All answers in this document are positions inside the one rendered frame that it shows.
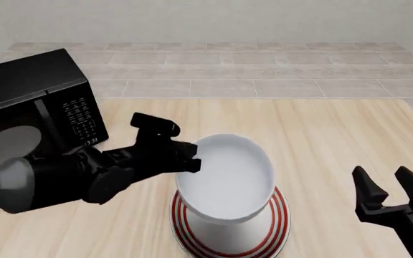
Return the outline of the black microwave oven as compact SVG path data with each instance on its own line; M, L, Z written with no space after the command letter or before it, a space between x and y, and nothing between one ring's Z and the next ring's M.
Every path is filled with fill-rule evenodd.
M66 49L0 64L0 164L108 138L90 83Z

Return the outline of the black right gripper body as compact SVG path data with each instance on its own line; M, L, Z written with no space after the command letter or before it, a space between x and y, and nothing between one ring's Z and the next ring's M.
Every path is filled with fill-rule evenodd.
M361 222L390 227L395 231L413 231L413 201L406 205L356 203L356 215Z

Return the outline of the plate with red rings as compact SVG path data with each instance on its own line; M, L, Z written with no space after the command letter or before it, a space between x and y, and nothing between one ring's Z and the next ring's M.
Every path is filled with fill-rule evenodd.
M191 258L276 258L288 240L290 211L280 189L245 223L208 223L191 212L176 191L169 207L174 238Z

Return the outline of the white bowl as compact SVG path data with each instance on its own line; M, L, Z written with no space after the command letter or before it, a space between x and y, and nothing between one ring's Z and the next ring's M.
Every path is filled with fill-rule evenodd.
M200 170L176 174L177 190L188 210L219 225L256 217L275 189L275 170L263 148L234 134L209 135L196 145Z

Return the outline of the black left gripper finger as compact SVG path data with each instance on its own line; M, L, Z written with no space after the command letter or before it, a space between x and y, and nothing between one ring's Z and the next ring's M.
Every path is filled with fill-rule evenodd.
M191 158L179 164L178 172L196 173L201 170L201 159Z
M193 158L197 154L198 146L194 143L174 141L173 145L176 152L185 158Z

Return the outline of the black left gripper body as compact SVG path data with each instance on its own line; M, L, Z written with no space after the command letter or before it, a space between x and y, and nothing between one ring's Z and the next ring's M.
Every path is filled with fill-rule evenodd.
M163 135L138 134L136 143L136 178L152 178L161 173L181 172L174 141Z

